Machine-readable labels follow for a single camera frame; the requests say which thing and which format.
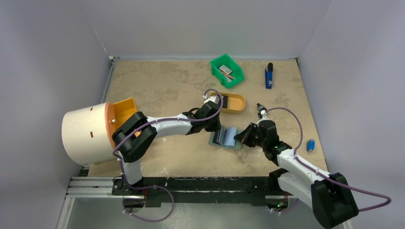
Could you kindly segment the teal card holder wallet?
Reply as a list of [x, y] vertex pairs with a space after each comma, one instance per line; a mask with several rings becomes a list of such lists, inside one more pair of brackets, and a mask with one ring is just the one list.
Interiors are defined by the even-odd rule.
[[236, 127], [226, 128], [222, 126], [219, 131], [211, 133], [208, 144], [225, 149], [240, 150], [242, 144], [235, 140], [234, 137], [241, 132], [242, 130]]

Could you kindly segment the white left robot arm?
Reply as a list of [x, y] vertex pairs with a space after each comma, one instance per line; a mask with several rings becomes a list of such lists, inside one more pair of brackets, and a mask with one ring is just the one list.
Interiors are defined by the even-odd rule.
[[193, 108], [177, 116], [149, 117], [142, 112], [134, 113], [113, 134], [114, 152], [121, 160], [125, 177], [124, 189], [130, 195], [142, 190], [143, 178], [140, 159], [145, 155], [152, 142], [171, 135], [191, 135], [205, 130], [216, 132], [221, 129], [219, 112], [221, 102], [206, 100], [200, 108]]

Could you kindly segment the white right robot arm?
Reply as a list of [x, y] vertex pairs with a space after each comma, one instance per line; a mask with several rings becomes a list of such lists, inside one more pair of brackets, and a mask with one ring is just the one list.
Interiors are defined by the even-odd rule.
[[248, 147], [262, 148], [265, 157], [280, 167], [270, 174], [274, 178], [268, 181], [269, 190], [274, 194], [285, 191], [296, 196], [312, 209], [314, 217], [325, 229], [359, 214], [352, 192], [335, 184], [346, 185], [346, 178], [340, 173], [331, 174], [319, 168], [305, 167], [305, 160], [279, 139], [273, 121], [250, 123], [234, 139]]

